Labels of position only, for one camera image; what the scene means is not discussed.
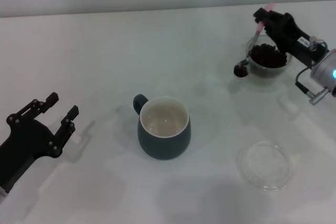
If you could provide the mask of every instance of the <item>mug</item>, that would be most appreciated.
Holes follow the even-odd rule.
[[[133,107],[139,115],[138,139],[151,157],[168,160],[181,155],[191,138],[187,108],[176,98],[144,95],[134,97]]]

